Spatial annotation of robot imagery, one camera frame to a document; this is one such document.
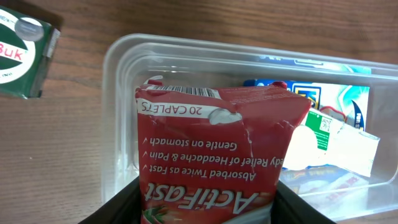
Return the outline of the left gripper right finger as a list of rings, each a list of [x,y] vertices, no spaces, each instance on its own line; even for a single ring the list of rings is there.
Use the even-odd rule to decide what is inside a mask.
[[[271,224],[336,224],[285,184],[277,184],[277,192],[271,210]]]

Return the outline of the blue Kool Fever box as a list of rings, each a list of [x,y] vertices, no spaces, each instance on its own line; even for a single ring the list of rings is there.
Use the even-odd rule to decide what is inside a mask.
[[[298,79],[283,79],[287,89],[310,100],[312,107],[354,128],[366,131],[370,88]],[[337,166],[310,166],[302,170],[282,169],[281,181],[299,195],[309,194],[318,207],[333,203],[367,202],[365,177]]]

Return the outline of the red ActiFast medicine box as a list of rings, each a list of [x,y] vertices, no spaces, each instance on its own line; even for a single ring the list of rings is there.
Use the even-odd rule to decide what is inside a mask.
[[[279,85],[135,92],[141,222],[269,223],[293,131],[311,103]]]

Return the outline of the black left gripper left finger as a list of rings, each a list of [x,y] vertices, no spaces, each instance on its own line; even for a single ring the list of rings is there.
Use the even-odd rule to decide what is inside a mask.
[[[140,224],[141,193],[139,177],[111,200],[78,224]]]

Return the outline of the white green medicine box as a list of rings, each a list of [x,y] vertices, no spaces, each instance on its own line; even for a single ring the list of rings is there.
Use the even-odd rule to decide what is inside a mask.
[[[310,109],[302,124],[316,137],[308,166],[337,166],[370,177],[380,138],[318,110]]]

